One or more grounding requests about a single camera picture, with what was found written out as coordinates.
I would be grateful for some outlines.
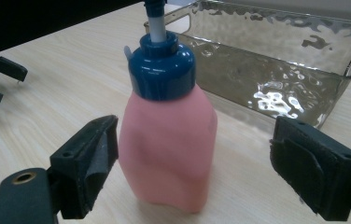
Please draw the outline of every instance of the soap dispenser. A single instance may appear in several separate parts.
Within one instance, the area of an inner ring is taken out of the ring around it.
[[[128,56],[133,92],[119,164],[135,196],[189,213],[207,201],[217,114],[195,82],[193,52],[164,26],[164,1],[146,0],[149,34]]]

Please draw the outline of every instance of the wooden table surface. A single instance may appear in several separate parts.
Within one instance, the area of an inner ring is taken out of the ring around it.
[[[146,20],[140,3],[1,52],[29,73],[23,83],[0,74],[0,182],[22,169],[48,168],[49,156],[92,119],[114,114],[121,123],[132,92],[123,47],[138,47]],[[270,164],[274,120],[249,110],[236,119],[221,112],[225,103],[210,99],[218,137],[200,214],[138,202],[116,163],[93,211],[60,222],[325,223]],[[321,131],[351,148],[351,83]]]

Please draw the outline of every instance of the transparent bin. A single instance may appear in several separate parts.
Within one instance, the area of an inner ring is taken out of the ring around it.
[[[351,21],[217,1],[164,17],[196,57],[204,90],[319,128],[351,80]]]

